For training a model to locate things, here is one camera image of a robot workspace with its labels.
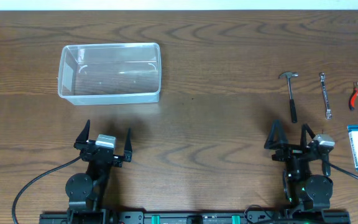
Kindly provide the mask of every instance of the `hammer handle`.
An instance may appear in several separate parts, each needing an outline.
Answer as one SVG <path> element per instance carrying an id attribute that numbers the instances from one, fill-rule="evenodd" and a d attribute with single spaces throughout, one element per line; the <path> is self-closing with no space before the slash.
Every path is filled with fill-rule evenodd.
<path id="1" fill-rule="evenodd" d="M 296 117 L 295 101 L 293 99 L 290 99 L 290 109 L 292 123 L 298 122 L 298 118 Z"/>

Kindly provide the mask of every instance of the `red handle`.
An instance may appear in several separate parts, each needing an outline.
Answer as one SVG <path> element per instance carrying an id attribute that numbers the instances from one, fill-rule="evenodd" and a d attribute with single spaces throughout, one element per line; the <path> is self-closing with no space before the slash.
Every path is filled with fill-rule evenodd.
<path id="1" fill-rule="evenodd" d="M 354 110 L 354 101 L 356 100 L 357 97 L 357 88 L 354 88 L 353 94 L 351 95 L 351 98 L 349 99 L 349 109 L 350 110 Z"/>

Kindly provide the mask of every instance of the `combination wrench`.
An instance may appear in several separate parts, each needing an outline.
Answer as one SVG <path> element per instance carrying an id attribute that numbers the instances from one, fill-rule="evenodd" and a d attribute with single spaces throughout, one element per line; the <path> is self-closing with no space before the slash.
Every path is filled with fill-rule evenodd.
<path id="1" fill-rule="evenodd" d="M 329 107 L 329 101 L 327 96 L 327 90 L 325 84 L 326 74 L 321 72 L 319 75 L 320 75 L 321 89 L 323 89 L 324 102 L 326 104 L 326 118 L 331 119 L 333 118 L 333 115 L 331 114 L 331 108 Z"/>

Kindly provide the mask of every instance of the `white wall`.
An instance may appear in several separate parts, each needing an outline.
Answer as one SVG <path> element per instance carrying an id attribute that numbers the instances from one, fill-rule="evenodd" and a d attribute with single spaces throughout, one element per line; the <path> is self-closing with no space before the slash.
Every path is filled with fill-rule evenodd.
<path id="1" fill-rule="evenodd" d="M 0 0 L 0 10 L 358 9 L 358 0 Z"/>

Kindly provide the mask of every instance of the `hammer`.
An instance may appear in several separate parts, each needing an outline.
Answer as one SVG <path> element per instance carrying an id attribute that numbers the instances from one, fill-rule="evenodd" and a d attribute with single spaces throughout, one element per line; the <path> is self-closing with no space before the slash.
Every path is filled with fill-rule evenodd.
<path id="1" fill-rule="evenodd" d="M 287 78 L 288 90 L 290 91 L 291 120 L 292 120 L 292 123 L 296 123 L 296 122 L 298 122 L 298 118 L 296 118 L 295 102 L 293 101 L 293 98 L 292 98 L 292 89 L 291 89 L 291 80 L 290 79 L 292 77 L 298 77 L 298 73 L 297 72 L 284 72 L 278 78 L 284 78 L 284 77 Z"/>

